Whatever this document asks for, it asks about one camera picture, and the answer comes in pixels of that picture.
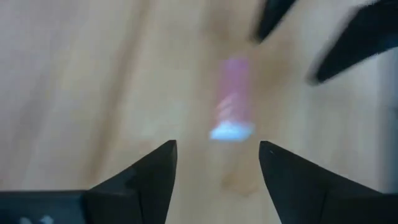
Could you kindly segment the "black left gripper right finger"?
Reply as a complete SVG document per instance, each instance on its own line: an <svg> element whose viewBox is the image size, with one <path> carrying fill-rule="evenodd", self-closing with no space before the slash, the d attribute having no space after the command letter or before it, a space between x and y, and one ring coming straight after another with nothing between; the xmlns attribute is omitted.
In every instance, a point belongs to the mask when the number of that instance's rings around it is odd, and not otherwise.
<svg viewBox="0 0 398 224"><path fill-rule="evenodd" d="M259 163L282 224L398 224L398 193L373 190L269 141L259 145Z"/></svg>

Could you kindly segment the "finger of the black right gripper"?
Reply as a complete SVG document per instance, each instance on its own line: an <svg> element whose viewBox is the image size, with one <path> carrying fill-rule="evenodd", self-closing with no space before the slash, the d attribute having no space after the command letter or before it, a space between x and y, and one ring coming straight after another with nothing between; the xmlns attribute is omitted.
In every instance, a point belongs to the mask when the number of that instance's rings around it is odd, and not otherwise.
<svg viewBox="0 0 398 224"><path fill-rule="evenodd" d="M319 85L373 55L398 47L398 0L359 6L308 79Z"/></svg>
<svg viewBox="0 0 398 224"><path fill-rule="evenodd" d="M254 27L251 40L260 44L266 40L297 0L265 0L261 6L259 17Z"/></svg>

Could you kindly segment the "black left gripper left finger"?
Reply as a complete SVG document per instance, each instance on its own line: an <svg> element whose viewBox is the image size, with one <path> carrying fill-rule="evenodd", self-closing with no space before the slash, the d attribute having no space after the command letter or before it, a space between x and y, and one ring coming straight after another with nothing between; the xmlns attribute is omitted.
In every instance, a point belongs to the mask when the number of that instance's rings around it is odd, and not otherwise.
<svg viewBox="0 0 398 224"><path fill-rule="evenodd" d="M169 140L84 194L88 224L165 224L176 170Z"/></svg>

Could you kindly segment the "pink pill bottle white lid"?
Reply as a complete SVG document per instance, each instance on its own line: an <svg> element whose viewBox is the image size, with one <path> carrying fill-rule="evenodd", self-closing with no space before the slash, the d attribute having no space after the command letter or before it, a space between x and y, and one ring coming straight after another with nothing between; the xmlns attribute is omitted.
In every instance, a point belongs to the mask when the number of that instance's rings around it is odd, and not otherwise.
<svg viewBox="0 0 398 224"><path fill-rule="evenodd" d="M249 99L249 62L246 58L229 58L220 66L215 125L212 140L240 142L254 131Z"/></svg>

